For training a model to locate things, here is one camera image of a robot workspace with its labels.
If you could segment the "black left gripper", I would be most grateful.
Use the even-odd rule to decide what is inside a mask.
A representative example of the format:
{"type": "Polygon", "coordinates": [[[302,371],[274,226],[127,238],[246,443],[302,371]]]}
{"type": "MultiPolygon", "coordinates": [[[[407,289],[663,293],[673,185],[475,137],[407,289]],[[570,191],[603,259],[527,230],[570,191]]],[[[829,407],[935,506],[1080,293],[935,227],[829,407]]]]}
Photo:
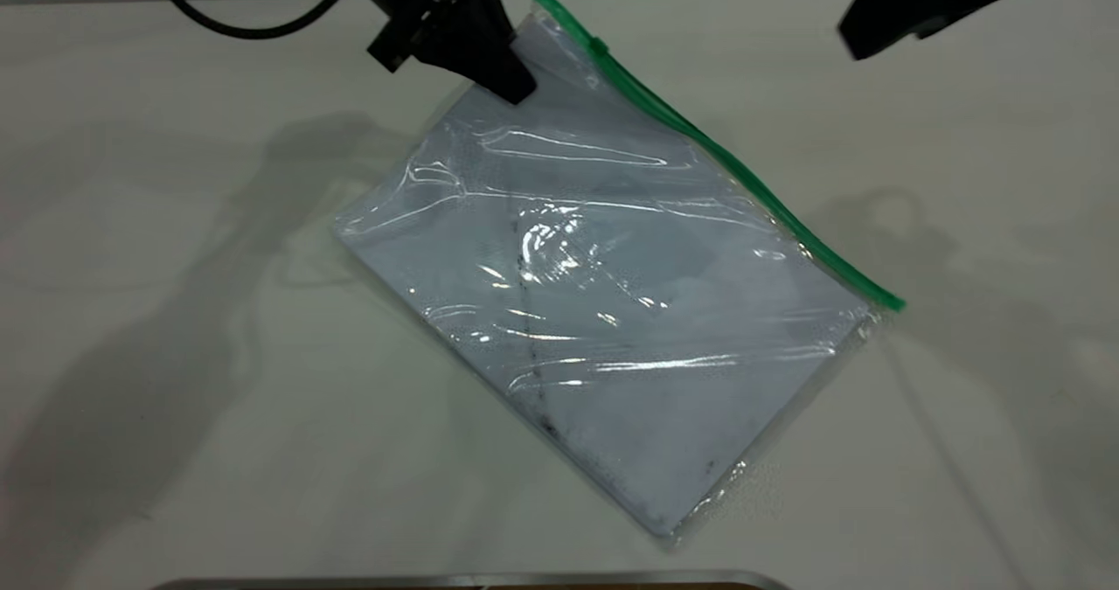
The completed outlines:
{"type": "Polygon", "coordinates": [[[372,0],[385,16],[367,51],[391,73],[414,58],[474,81],[517,105],[537,81],[513,48],[501,0],[372,0]]]}

